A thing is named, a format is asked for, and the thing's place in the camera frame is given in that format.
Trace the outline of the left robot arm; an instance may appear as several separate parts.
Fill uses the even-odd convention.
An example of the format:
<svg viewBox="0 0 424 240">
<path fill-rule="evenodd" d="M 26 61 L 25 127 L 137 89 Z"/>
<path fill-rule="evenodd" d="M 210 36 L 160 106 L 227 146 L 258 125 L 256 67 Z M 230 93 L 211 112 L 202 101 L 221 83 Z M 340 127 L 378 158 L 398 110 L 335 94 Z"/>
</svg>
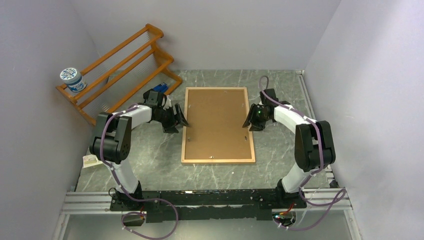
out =
<svg viewBox="0 0 424 240">
<path fill-rule="evenodd" d="M 89 151 L 110 171 L 117 188 L 116 194 L 130 210 L 143 203 L 143 190 L 127 160 L 131 150 L 134 128 L 150 122 L 161 124 L 166 134 L 178 133 L 177 126 L 189 126 L 178 103 L 153 88 L 143 94 L 143 101 L 119 112 L 101 112 L 96 118 Z"/>
</svg>

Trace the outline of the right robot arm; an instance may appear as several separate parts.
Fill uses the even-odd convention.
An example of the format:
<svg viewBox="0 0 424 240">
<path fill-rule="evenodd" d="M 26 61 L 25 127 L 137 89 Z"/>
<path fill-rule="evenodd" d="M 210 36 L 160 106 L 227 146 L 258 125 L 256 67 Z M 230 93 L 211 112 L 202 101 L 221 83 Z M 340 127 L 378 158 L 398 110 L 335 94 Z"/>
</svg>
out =
<svg viewBox="0 0 424 240">
<path fill-rule="evenodd" d="M 295 163 L 278 182 L 281 190 L 274 195 L 276 204 L 286 208 L 294 201 L 294 193 L 302 190 L 315 174 L 335 162 L 331 126 L 325 120 L 307 117 L 286 101 L 279 101 L 272 88 L 260 92 L 260 102 L 250 106 L 242 126 L 258 132 L 265 129 L 268 121 L 285 126 L 295 136 Z"/>
</svg>

